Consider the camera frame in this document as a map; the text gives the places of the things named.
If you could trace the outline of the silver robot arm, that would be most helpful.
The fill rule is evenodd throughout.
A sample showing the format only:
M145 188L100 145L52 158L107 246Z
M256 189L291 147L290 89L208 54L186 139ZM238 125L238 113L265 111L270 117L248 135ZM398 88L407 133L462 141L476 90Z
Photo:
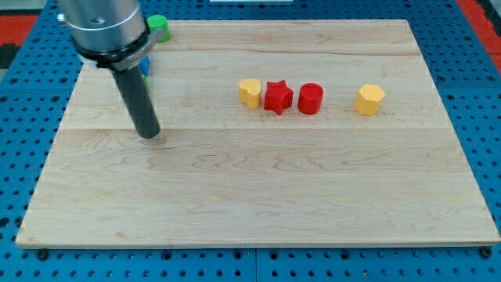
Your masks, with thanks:
M165 38L151 30L138 0L58 0L57 20L68 27L82 62L123 72L139 65Z

